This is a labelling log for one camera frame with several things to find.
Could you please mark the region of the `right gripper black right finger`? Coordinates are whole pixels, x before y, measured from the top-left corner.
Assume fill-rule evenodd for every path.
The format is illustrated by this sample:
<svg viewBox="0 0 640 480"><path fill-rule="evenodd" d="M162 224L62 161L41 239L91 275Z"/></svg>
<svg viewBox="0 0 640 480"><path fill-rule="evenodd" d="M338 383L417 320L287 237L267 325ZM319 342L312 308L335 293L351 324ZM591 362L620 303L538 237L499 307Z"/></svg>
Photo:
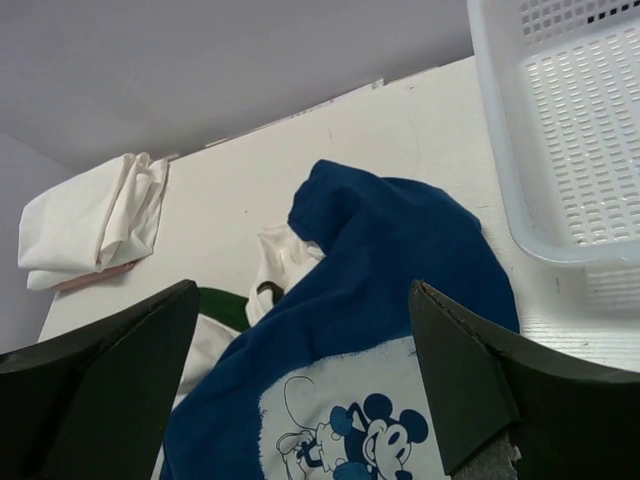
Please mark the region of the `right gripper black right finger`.
<svg viewBox="0 0 640 480"><path fill-rule="evenodd" d="M637 373L545 347L423 282L409 310L448 476L638 477Z"/></svg>

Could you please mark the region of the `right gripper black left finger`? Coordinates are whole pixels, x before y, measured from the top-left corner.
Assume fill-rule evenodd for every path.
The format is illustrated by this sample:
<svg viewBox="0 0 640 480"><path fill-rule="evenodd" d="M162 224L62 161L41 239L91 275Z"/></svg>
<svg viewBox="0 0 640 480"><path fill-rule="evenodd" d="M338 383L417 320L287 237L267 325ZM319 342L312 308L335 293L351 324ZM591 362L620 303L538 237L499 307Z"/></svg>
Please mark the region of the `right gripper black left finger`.
<svg viewBox="0 0 640 480"><path fill-rule="evenodd" d="M183 280L1 357L4 479L148 479L199 312Z"/></svg>

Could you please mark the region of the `white t-shirt green trim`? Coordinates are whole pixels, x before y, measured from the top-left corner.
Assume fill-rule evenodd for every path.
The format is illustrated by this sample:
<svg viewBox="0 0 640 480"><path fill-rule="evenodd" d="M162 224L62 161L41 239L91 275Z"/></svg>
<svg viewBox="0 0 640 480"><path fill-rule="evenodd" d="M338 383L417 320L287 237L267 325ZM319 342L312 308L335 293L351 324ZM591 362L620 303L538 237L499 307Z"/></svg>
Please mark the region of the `white t-shirt green trim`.
<svg viewBox="0 0 640 480"><path fill-rule="evenodd" d="M324 258L319 246L302 240L286 224L269 227L257 238L260 262L247 297L220 289L200 289L199 315L178 400L212 370L236 337L260 322Z"/></svg>

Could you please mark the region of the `blue Mickey Mouse t-shirt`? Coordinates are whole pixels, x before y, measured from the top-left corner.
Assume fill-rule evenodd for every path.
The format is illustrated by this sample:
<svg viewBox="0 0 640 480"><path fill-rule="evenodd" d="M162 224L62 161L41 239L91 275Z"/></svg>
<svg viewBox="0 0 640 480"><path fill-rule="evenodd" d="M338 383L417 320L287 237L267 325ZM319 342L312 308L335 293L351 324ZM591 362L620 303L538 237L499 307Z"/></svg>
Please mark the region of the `blue Mickey Mouse t-shirt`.
<svg viewBox="0 0 640 480"><path fill-rule="evenodd" d="M323 257L172 413L164 479L441 479L410 325L423 280L517 331L479 220L444 191L321 160L293 232Z"/></svg>

